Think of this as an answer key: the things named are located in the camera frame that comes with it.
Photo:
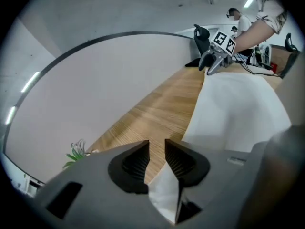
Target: black office chair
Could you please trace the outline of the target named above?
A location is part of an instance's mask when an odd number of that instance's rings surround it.
[[[292,54],[289,55],[286,66],[285,66],[284,70],[282,71],[282,73],[280,74],[281,78],[284,78],[284,76],[288,73],[290,68],[294,65],[298,55],[300,54],[300,51],[296,48],[296,46],[294,46],[292,44],[291,33],[288,33],[286,35],[285,48],[287,51],[292,52]]]
[[[197,48],[200,52],[200,56],[209,49],[210,46],[210,33],[206,28],[200,27],[199,25],[194,25],[194,40],[196,42]],[[186,67],[198,67],[200,58],[193,60],[192,62],[186,64]]]

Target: white wall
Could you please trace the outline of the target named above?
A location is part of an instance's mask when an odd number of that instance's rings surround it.
[[[1,135],[9,110],[17,103],[26,82],[54,59],[16,19],[0,51]]]
[[[31,0],[20,19],[47,50],[58,56],[59,52],[113,33],[174,33],[195,23],[224,23],[228,9],[242,8],[247,0],[216,1],[210,5],[208,0]]]
[[[231,22],[226,17],[230,7],[235,7],[234,1],[229,4],[202,4],[190,7],[181,7],[169,11],[155,23],[150,24],[147,30],[178,32],[192,28],[194,24],[198,25],[216,25],[216,24],[237,24]],[[242,13],[249,17],[251,21],[255,21],[257,10],[240,9]]]
[[[198,56],[193,40],[134,35],[86,47],[53,67],[13,119],[6,154],[31,176],[58,174],[81,138],[87,148],[167,78]]]

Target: plant leaf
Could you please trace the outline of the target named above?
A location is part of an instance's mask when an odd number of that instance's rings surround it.
[[[82,143],[82,151],[83,151],[83,153],[85,153],[85,143],[86,143],[86,141],[83,141],[83,143]]]
[[[68,166],[72,165],[73,163],[74,163],[74,161],[69,161],[69,162],[67,162],[67,163],[63,166],[62,169],[64,169],[65,167],[68,167]]]
[[[76,158],[76,157],[74,157],[74,156],[72,156],[72,155],[70,155],[70,154],[66,154],[66,156],[67,156],[67,157],[69,157],[70,159],[74,160],[74,161],[76,161],[76,160],[77,160],[77,158]]]
[[[81,157],[84,157],[84,154],[83,154],[83,152],[82,152],[82,149],[81,149],[81,148],[77,148],[77,151],[78,151],[78,153],[79,153],[79,155],[80,155]]]
[[[80,155],[75,151],[74,148],[72,149],[72,153],[76,159],[80,159]]]

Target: black device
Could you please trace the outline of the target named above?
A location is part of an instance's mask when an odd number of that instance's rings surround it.
[[[194,40],[197,45],[197,48],[199,50],[200,56],[204,54],[209,49],[210,46],[210,33],[206,28],[203,28],[197,24],[194,25],[195,30],[194,30]],[[187,63],[185,66],[186,67],[198,67],[199,66],[199,61],[200,58],[197,58],[193,60],[190,63]]]
[[[272,204],[270,197],[281,199],[276,193],[270,196],[269,189],[283,188],[279,167],[287,182],[302,171],[304,141],[304,127],[291,127],[257,143],[250,153],[165,139],[165,159],[179,182],[177,229],[252,228],[261,222],[257,208],[264,209],[264,219],[272,223],[295,215],[299,207],[288,202],[267,209],[264,203]],[[149,201],[144,183],[148,163],[148,140],[93,154],[50,180],[27,204],[50,228],[171,228]],[[303,192],[289,193],[288,201],[301,206]],[[264,203],[255,203],[262,195]],[[273,218],[268,210],[285,216]]]
[[[283,71],[282,71],[282,73],[280,75],[281,78],[284,78],[286,76],[286,74],[288,73],[290,68],[294,65],[297,57],[300,54],[300,52],[297,49],[297,47],[292,44],[291,33],[288,33],[286,35],[285,48],[286,48],[287,51],[291,52],[291,54],[289,55],[287,63],[286,63],[286,66],[285,66],[285,68],[283,69]]]

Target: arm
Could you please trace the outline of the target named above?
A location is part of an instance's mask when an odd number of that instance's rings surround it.
[[[247,31],[235,39],[236,47],[234,53],[248,49],[270,38],[275,31],[264,21],[258,20]]]
[[[260,10],[257,21],[251,27],[236,38],[234,53],[256,46],[274,33],[279,34],[287,19],[287,11],[279,0],[257,0]]]

